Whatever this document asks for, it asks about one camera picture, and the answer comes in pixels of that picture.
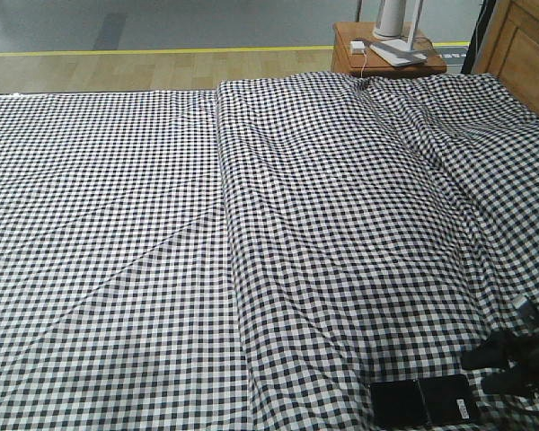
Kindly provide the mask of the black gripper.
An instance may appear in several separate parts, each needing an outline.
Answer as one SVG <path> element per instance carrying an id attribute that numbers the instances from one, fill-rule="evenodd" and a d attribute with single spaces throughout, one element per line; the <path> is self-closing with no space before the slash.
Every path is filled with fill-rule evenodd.
<path id="1" fill-rule="evenodd" d="M 537 395 L 539 309 L 524 295 L 517 296 L 513 305 L 534 333 L 517 336 L 510 330 L 495 330 L 478 347 L 462 353 L 461 367 L 464 370 L 498 369 L 482 379 L 482 389 L 487 394 Z"/>

